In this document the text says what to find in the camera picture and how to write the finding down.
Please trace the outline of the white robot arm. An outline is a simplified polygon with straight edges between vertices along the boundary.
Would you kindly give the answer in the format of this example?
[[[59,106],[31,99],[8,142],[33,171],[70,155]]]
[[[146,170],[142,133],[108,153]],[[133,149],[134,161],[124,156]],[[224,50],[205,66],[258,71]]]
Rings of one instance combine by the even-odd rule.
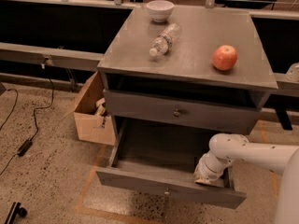
[[[299,224],[299,146],[251,143],[241,134],[218,133],[195,170],[197,183],[210,185],[234,161],[242,160],[282,175],[274,224]]]

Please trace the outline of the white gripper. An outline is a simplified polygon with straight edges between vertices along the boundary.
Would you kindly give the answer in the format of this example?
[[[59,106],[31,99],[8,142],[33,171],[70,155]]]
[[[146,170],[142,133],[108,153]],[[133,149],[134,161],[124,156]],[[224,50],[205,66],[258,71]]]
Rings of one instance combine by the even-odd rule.
[[[233,164],[232,160],[220,159],[212,152],[204,154],[194,171],[194,182],[211,185],[217,181],[226,168]]]

